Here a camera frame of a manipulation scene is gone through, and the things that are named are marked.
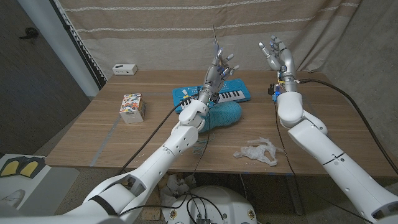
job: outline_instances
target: blue knitted fabric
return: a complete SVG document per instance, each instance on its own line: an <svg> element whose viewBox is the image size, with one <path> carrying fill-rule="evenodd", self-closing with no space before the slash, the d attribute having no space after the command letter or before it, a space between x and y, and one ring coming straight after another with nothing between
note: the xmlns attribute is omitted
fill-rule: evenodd
<svg viewBox="0 0 398 224"><path fill-rule="evenodd" d="M242 107L231 101L225 103L219 103L211 108L209 111L210 114L210 129L219 126L227 126L232 123L239 121L242 116ZM199 133L203 133L208 130L208 122L209 116L202 116L205 119L205 127L199 131Z"/></svg>

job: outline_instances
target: wooden table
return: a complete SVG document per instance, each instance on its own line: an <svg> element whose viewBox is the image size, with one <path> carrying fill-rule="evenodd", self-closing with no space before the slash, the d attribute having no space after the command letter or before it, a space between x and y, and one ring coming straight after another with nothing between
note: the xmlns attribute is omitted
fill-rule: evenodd
<svg viewBox="0 0 398 224"><path fill-rule="evenodd" d="M122 167L174 107L172 90L201 85L205 73L140 70L134 76L114 75L53 149L46 163L54 167ZM236 124L211 130L216 138L209 143L197 172L290 174L281 152L277 153L278 164L274 167L247 157L236 159L232 156L247 146L248 140L259 137L269 138L274 145L282 147L275 124L274 102L267 94L269 84L276 82L275 72L238 71L232 78L241 78L252 98L240 103L243 114ZM329 81L322 73L298 72L297 78ZM361 118L339 93L317 83L299 85L298 90L303 95L304 108L326 124L332 140L363 169L375 177L396 177ZM147 103L143 123L126 124L123 119L117 122L123 95L129 93L142 93ZM128 168L141 165L163 144L177 121L178 115L173 113ZM285 128L280 126L280 130L296 174L326 174L313 157L291 140ZM206 137L206 134L199 136L200 139ZM199 155L192 154L189 149L170 170L191 172L198 160Z"/></svg>

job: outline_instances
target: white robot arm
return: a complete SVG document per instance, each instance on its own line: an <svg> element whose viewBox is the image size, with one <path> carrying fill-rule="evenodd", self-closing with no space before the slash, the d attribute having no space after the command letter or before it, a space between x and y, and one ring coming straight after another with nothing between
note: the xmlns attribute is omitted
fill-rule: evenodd
<svg viewBox="0 0 398 224"><path fill-rule="evenodd" d="M81 206L64 215L2 218L2 223L133 223L141 212L140 206L145 205L173 162L196 143L198 132L205 124L200 116L207 114L208 103L218 100L218 92L224 81L239 68L230 68L227 62L233 55L222 59L223 50L218 47L216 40L215 45L217 54L206 73L198 99L192 100L180 113L179 122L170 137L141 166L103 181L88 194Z"/></svg>
<svg viewBox="0 0 398 224"><path fill-rule="evenodd" d="M398 197L380 186L334 144L326 136L325 124L303 109L302 96L297 92L293 56L283 41L274 36L271 39L271 47L282 64L264 44L259 46L271 68L277 71L279 85L285 90L277 96L278 116L280 123L290 128L289 136L324 167L362 217L376 222L395 213Z"/></svg>

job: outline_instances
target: striped curtain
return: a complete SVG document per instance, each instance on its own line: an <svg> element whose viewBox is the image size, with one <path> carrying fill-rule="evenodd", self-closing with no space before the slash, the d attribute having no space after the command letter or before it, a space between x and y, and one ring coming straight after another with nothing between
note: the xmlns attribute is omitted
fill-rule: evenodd
<svg viewBox="0 0 398 224"><path fill-rule="evenodd" d="M140 70L206 70L214 24L241 70L270 70L258 43L280 37L297 70L312 71L341 37L361 0L59 0L109 78L116 63Z"/></svg>

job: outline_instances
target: toy keyboard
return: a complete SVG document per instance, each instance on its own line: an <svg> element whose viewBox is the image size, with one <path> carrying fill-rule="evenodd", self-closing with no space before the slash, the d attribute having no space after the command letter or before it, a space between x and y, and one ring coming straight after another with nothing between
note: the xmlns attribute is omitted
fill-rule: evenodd
<svg viewBox="0 0 398 224"><path fill-rule="evenodd" d="M186 94L184 94L183 90L187 92L188 96L192 96L197 94L201 90L200 86L187 86L183 88L176 88L173 89L173 102L174 106L179 104ZM219 103L228 102L228 101L235 101L235 102L242 102L251 99L250 93L246 86L244 85L242 79L238 78L235 80L227 80L224 82L224 85L221 91L218 94L219 96ZM180 105L175 112L181 113L189 104L191 103L191 99Z"/></svg>

